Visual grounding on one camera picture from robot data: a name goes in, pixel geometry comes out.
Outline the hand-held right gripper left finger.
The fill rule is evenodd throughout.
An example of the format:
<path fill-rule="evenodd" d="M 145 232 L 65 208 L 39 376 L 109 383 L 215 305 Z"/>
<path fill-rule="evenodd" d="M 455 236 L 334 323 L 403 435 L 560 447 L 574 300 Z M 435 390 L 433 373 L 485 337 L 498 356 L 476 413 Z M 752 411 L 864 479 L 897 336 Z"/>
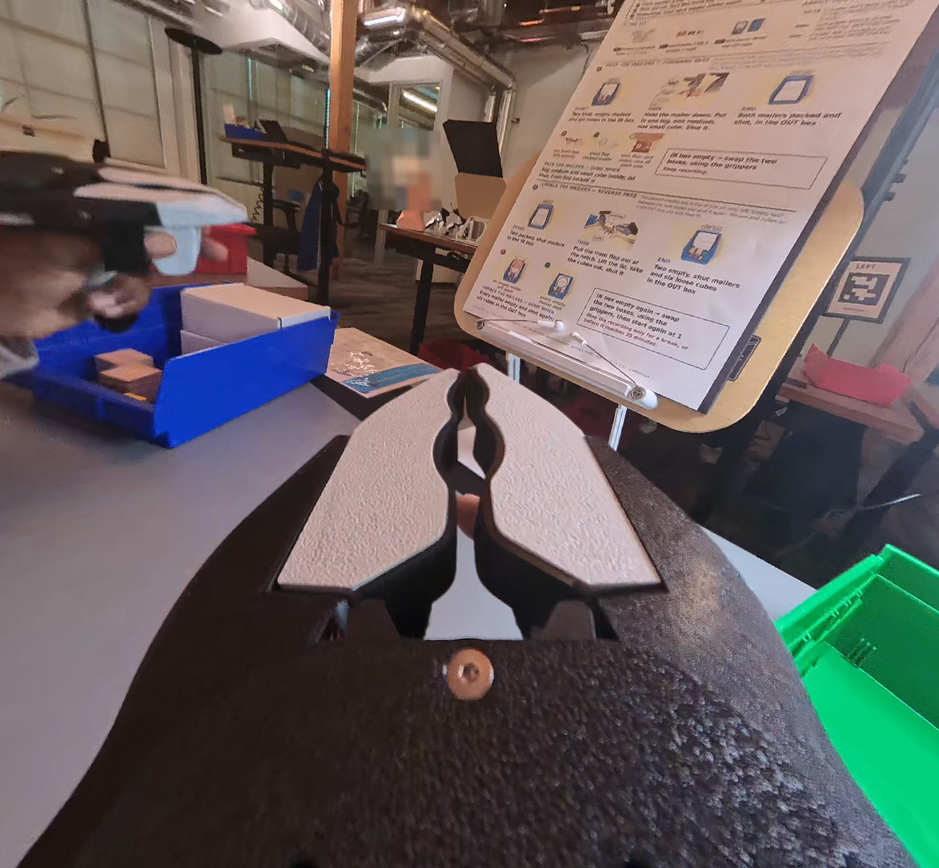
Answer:
<path fill-rule="evenodd" d="M 456 460 L 461 374 L 401 394 L 349 436 L 277 577 L 290 592 L 380 601 L 397 632 L 425 638 L 456 573 Z"/>

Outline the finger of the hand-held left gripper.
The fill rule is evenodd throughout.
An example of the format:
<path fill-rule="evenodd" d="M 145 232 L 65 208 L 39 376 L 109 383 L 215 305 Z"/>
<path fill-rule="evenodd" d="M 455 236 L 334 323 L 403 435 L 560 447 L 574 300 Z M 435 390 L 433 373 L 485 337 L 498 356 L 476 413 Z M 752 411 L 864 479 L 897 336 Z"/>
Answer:
<path fill-rule="evenodd" d="M 99 178 L 100 196 L 220 196 L 204 184 L 115 160 L 99 167 Z"/>
<path fill-rule="evenodd" d="M 241 224 L 248 218 L 243 204 L 210 188 L 183 187 L 182 181 L 175 186 L 100 181 L 76 189 L 75 198 L 112 204 L 114 221 L 125 216 L 145 233 L 170 236 L 175 250 L 153 259 L 157 272 L 169 276 L 194 272 L 205 228 Z"/>

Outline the pile of wooden cubes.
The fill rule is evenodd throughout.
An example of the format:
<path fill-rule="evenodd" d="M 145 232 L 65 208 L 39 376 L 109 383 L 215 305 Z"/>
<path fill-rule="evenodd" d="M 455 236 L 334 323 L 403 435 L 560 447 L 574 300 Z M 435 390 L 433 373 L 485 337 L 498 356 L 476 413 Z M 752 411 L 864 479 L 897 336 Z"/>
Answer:
<path fill-rule="evenodd" d="M 122 348 L 96 354 L 93 361 L 101 387 L 141 402 L 156 403 L 162 372 L 148 354 Z"/>

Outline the red plastic tray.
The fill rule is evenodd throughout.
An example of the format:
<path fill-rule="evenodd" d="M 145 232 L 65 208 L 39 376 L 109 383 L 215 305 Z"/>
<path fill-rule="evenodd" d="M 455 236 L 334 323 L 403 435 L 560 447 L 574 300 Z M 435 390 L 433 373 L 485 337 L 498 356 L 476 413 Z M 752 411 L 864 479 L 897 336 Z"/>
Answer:
<path fill-rule="evenodd" d="M 852 364 L 832 358 L 815 345 L 803 359 L 802 372 L 815 388 L 877 407 L 893 405 L 912 384 L 908 375 L 892 365 Z"/>

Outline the wooden post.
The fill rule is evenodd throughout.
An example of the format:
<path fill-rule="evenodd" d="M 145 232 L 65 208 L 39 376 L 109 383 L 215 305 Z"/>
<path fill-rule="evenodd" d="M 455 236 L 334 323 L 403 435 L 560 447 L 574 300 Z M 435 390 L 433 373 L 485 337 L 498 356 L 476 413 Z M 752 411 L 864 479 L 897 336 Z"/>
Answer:
<path fill-rule="evenodd" d="M 329 149 L 350 152 L 354 112 L 354 71 L 358 1 L 331 0 L 331 54 L 328 102 Z"/>

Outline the green plastic bin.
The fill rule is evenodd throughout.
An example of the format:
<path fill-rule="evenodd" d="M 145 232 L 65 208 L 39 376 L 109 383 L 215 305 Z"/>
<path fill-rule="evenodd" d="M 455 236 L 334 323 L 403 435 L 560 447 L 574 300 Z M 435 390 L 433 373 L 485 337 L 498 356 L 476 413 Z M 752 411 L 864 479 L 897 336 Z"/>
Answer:
<path fill-rule="evenodd" d="M 886 545 L 776 622 L 827 735 L 918 866 L 938 865 L 938 572 Z"/>

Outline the white cardboard box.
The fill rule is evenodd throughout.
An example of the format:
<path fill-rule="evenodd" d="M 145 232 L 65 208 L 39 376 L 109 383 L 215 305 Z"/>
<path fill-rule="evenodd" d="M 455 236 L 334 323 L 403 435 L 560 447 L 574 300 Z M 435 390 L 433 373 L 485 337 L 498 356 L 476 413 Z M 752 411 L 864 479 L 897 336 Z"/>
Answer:
<path fill-rule="evenodd" d="M 332 315 L 323 305 L 237 284 L 184 287 L 180 306 L 183 330 L 220 342 L 235 342 Z"/>
<path fill-rule="evenodd" d="M 207 335 L 182 329 L 179 331 L 180 355 L 192 355 L 211 348 L 243 342 L 257 336 L 278 334 L 280 328 L 225 331 L 220 335 Z"/>

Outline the blue plastic bin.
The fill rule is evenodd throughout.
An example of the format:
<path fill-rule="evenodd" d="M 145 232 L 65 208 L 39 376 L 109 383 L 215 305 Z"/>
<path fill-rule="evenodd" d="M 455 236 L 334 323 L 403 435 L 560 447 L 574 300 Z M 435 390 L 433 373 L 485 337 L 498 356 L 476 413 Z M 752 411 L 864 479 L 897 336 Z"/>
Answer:
<path fill-rule="evenodd" d="M 174 448 L 268 404 L 327 371 L 339 314 L 240 342 L 183 354 L 183 287 L 157 287 L 135 323 L 122 333 L 87 321 L 37 342 L 38 365 L 6 382 L 101 426 Z M 95 358 L 115 348 L 149 355 L 161 372 L 153 403 L 98 382 Z"/>

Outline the white page holder clip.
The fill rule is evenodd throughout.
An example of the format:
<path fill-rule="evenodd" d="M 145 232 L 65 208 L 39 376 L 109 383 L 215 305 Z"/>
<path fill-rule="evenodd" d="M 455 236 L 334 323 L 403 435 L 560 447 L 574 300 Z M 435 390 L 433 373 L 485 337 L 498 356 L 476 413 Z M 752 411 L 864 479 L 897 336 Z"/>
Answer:
<path fill-rule="evenodd" d="M 512 381 L 521 381 L 523 365 L 530 365 L 631 409 L 648 412 L 659 404 L 650 386 L 604 355 L 572 324 L 521 318 L 472 319 L 471 324 L 480 340 L 503 351 Z"/>

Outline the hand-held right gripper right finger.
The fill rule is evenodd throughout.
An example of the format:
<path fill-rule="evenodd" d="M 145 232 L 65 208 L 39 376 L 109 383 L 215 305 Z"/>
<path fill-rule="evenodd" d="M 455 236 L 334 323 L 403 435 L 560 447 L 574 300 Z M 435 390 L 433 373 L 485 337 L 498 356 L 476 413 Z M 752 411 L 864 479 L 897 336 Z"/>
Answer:
<path fill-rule="evenodd" d="M 546 400 L 489 365 L 464 378 L 483 471 L 475 565 L 526 639 L 551 617 L 577 620 L 576 638 L 618 638 L 602 599 L 655 591 L 662 580 L 588 439 Z"/>

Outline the black floor lamp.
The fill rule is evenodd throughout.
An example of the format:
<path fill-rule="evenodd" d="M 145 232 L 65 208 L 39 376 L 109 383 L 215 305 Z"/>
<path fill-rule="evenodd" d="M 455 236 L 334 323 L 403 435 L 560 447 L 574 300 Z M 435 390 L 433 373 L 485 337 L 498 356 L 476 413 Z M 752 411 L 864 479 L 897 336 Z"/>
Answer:
<path fill-rule="evenodd" d="M 179 168 L 184 176 L 208 183 L 203 60 L 223 53 L 223 48 L 193 30 L 166 25 Z"/>

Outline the wooden side table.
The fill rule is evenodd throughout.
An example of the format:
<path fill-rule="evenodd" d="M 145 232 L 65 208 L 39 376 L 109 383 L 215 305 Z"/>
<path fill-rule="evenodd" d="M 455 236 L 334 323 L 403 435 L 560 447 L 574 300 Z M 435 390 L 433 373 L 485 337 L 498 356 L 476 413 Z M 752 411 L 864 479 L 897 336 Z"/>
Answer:
<path fill-rule="evenodd" d="M 802 358 L 795 361 L 778 398 L 872 428 L 903 445 L 937 433 L 937 406 L 922 390 L 911 387 L 891 405 L 878 406 L 811 384 Z"/>

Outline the blue jacket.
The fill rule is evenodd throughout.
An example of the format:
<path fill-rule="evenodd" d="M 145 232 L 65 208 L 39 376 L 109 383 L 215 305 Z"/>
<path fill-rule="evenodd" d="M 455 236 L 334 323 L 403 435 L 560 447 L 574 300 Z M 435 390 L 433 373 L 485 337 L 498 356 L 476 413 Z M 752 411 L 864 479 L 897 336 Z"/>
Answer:
<path fill-rule="evenodd" d="M 323 211 L 322 181 L 316 181 L 307 200 L 299 228 L 297 272 L 300 274 L 317 270 L 323 254 L 335 254 L 335 232 L 331 228 L 324 230 L 321 226 Z"/>

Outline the standing desk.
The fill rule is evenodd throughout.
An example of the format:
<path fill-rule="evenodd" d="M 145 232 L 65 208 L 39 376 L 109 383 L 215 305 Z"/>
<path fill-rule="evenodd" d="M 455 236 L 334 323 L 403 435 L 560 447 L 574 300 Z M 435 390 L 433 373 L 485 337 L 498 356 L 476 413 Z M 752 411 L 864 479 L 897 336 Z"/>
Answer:
<path fill-rule="evenodd" d="M 275 199 L 273 174 L 276 168 L 301 169 L 310 166 L 319 170 L 313 182 L 320 188 L 319 235 L 317 242 L 315 293 L 308 299 L 326 306 L 331 305 L 331 280 L 333 264 L 339 256 L 339 229 L 345 227 L 342 194 L 336 176 L 361 174 L 365 160 L 356 155 L 328 148 L 311 148 L 289 142 L 270 139 L 248 139 L 223 136 L 221 142 L 231 148 L 234 158 L 258 162 L 263 167 L 261 184 L 262 216 L 260 223 L 250 222 L 255 236 L 262 246 L 263 264 L 273 267 L 276 258 L 285 259 L 284 274 L 295 280 L 299 275 L 289 269 L 289 257 L 299 255 L 299 229 L 296 204 Z"/>

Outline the wooden display board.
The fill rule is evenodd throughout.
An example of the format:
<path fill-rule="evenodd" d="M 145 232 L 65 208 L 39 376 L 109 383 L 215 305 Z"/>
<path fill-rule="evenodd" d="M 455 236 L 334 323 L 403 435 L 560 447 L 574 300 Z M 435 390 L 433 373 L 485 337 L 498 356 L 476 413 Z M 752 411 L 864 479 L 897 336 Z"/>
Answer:
<path fill-rule="evenodd" d="M 784 279 L 772 303 L 761 318 L 756 334 L 760 338 L 755 352 L 744 364 L 737 380 L 727 381 L 720 394 L 706 413 L 692 411 L 676 402 L 659 398 L 657 407 L 644 410 L 626 402 L 622 395 L 594 386 L 575 373 L 560 370 L 547 359 L 535 358 L 524 352 L 521 358 L 552 374 L 579 384 L 606 399 L 622 406 L 614 416 L 615 426 L 626 421 L 626 414 L 643 413 L 646 417 L 666 428 L 684 432 L 704 433 L 735 425 L 751 411 L 765 392 L 774 397 L 780 390 L 771 380 L 777 372 L 787 376 L 792 359 L 801 345 L 796 344 L 800 334 L 808 334 L 814 325 L 810 314 L 819 301 L 827 299 L 825 289 L 841 272 L 841 263 L 850 258 L 851 244 L 857 240 L 864 201 L 860 190 L 848 180 L 841 181 L 826 204 L 809 237 Z"/>

